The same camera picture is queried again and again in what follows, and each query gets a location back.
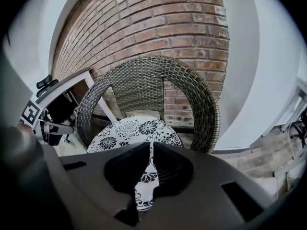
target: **rectangular slot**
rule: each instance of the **rectangular slot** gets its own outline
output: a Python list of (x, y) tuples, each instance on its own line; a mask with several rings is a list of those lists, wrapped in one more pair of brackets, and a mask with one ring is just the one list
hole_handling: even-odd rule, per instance
[(246, 222), (263, 212), (263, 209), (237, 183), (227, 183), (222, 185), (222, 188)]
[(86, 165), (86, 162), (79, 161), (75, 163), (64, 164), (63, 167), (66, 171), (77, 169)]

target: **stone floor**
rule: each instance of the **stone floor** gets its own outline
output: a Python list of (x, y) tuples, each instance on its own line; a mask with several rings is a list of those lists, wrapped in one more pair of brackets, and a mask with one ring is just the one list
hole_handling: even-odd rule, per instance
[[(294, 158), (302, 153), (302, 145), (298, 138), (290, 139), (289, 135), (295, 134), (291, 129), (288, 133), (282, 133), (278, 128), (273, 129), (266, 137), (260, 137), (254, 142), (249, 150), (241, 153), (214, 154), (214, 156), (225, 160), (245, 175), (258, 182), (270, 195), (277, 198), (287, 191), (286, 175), (274, 177), (274, 172), (279, 168), (292, 163)], [(193, 135), (179, 134), (185, 148), (189, 148)], [(86, 153), (80, 143), (78, 136), (70, 136), (71, 143), (60, 142), (55, 149), (59, 156), (69, 156)]]

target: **brick wall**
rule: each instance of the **brick wall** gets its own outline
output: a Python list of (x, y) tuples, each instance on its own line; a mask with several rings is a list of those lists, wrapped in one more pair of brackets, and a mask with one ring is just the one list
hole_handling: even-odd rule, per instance
[[(80, 0), (60, 35), (52, 74), (61, 80), (91, 67), (95, 80), (132, 57), (169, 56), (197, 70), (219, 97), (228, 47), (222, 0)], [(104, 99), (121, 117), (111, 89)], [(165, 119), (193, 125), (189, 102), (170, 82), (165, 83)]]

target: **wicker chair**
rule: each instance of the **wicker chair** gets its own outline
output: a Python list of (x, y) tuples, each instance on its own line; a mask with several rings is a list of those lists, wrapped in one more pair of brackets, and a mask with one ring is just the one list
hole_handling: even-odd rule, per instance
[(169, 57), (139, 57), (110, 70), (82, 99), (77, 116), (77, 131), (86, 146), (92, 139), (91, 117), (98, 100), (109, 86), (125, 116), (134, 110), (152, 110), (164, 120), (164, 86), (167, 79), (179, 87), (189, 100), (194, 116), (191, 150), (212, 153), (220, 130), (216, 98), (208, 83), (185, 63)]

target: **black and white floral pattern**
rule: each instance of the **black and white floral pattern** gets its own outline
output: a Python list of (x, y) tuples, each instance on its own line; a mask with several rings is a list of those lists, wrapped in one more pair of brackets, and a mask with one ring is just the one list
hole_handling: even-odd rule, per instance
[(157, 130), (157, 127), (158, 127), (157, 122), (147, 121), (147, 122), (140, 125), (139, 132), (142, 135), (149, 135), (149, 134), (152, 134), (153, 132), (155, 132)]
[(155, 178), (158, 177), (157, 172), (145, 172), (142, 177), (140, 178), (139, 182), (152, 182), (155, 180)]
[(101, 137), (101, 136), (107, 136), (110, 135), (111, 133), (111, 129), (114, 128), (114, 124), (110, 124), (109, 126), (105, 127), (97, 136)]
[(131, 144), (130, 144), (129, 142), (123, 141), (123, 142), (120, 142), (119, 145), (120, 145), (121, 147), (124, 147), (124, 146), (129, 146), (129, 145), (131, 145)]
[(91, 142), (88, 153), (120, 148), (133, 143), (150, 142), (150, 162), (135, 187), (137, 210), (148, 210), (154, 205), (154, 188), (159, 176), (154, 166), (153, 143), (164, 142), (182, 146), (178, 135), (165, 122), (151, 116), (132, 116), (107, 126)]
[(124, 137), (125, 140), (130, 139), (132, 136), (139, 135), (139, 121), (131, 120), (127, 122), (120, 122), (115, 131), (119, 137)]
[(116, 138), (107, 137), (100, 141), (100, 146), (103, 150), (111, 149), (116, 145)]
[(179, 136), (176, 133), (172, 133), (169, 136), (166, 136), (165, 138), (163, 138), (162, 142), (166, 144), (182, 147)]

